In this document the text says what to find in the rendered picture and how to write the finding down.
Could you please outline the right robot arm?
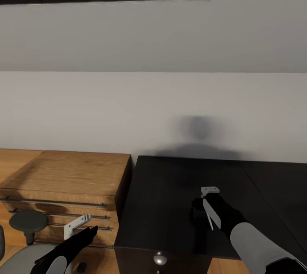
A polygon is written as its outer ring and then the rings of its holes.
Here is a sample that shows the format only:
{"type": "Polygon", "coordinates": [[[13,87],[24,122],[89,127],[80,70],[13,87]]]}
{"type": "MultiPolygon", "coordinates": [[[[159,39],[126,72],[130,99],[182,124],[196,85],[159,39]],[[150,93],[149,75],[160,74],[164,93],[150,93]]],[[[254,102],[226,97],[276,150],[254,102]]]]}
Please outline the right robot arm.
{"type": "Polygon", "coordinates": [[[195,198],[192,207],[207,212],[250,274],[307,274],[307,267],[300,260],[268,239],[238,209],[226,203],[217,187],[202,187],[201,192],[202,198],[195,198]]]}

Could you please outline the swivel chair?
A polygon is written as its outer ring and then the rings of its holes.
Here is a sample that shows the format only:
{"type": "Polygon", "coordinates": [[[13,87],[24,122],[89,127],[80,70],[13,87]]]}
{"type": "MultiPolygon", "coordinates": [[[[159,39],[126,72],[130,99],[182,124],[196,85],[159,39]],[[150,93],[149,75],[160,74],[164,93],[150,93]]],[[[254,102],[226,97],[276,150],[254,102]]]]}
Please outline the swivel chair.
{"type": "MultiPolygon", "coordinates": [[[[27,246],[0,266],[0,274],[30,274],[32,268],[36,265],[35,261],[49,250],[58,246],[52,243],[34,244],[35,233],[43,230],[48,223],[48,216],[36,210],[23,210],[12,215],[9,224],[14,229],[24,232],[27,246]]],[[[4,229],[0,225],[0,260],[5,255],[5,249],[4,229]]],[[[78,273],[84,273],[86,266],[87,264],[85,262],[78,262],[73,266],[72,261],[68,265],[65,274],[73,274],[75,269],[77,269],[78,273]]]]}

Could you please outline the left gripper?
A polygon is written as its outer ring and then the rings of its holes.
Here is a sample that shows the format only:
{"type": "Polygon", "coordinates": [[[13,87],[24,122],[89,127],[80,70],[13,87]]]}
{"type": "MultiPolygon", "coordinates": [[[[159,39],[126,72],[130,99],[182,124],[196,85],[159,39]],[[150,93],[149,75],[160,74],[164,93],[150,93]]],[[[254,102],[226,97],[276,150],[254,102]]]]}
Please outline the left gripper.
{"type": "Polygon", "coordinates": [[[94,236],[97,235],[97,231],[98,231],[98,226],[95,226],[92,229],[88,227],[83,231],[77,233],[77,235],[74,235],[69,239],[65,240],[63,243],[71,242],[74,244],[75,246],[74,258],[75,258],[78,255],[78,253],[81,251],[81,249],[87,247],[93,242],[94,236]]]}

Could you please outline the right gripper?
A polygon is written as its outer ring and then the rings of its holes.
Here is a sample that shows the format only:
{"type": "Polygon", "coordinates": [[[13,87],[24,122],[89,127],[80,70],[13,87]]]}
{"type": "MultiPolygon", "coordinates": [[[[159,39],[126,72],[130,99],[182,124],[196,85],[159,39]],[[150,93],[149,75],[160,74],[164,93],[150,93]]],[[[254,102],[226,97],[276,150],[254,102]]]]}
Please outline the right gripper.
{"type": "Polygon", "coordinates": [[[196,208],[197,211],[205,211],[203,206],[203,198],[195,198],[194,201],[192,201],[192,207],[196,208]]]}

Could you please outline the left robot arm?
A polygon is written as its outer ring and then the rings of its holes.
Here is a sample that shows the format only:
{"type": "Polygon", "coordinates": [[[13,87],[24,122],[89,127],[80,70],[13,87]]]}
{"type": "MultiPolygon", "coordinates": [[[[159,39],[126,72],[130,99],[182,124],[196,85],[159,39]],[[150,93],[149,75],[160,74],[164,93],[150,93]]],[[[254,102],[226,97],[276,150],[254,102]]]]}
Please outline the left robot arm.
{"type": "Polygon", "coordinates": [[[90,245],[94,236],[97,235],[98,226],[92,229],[88,227],[79,233],[75,231],[88,223],[91,218],[90,214],[86,214],[66,224],[64,226],[65,241],[39,257],[30,274],[65,274],[68,265],[81,249],[90,245]]]}

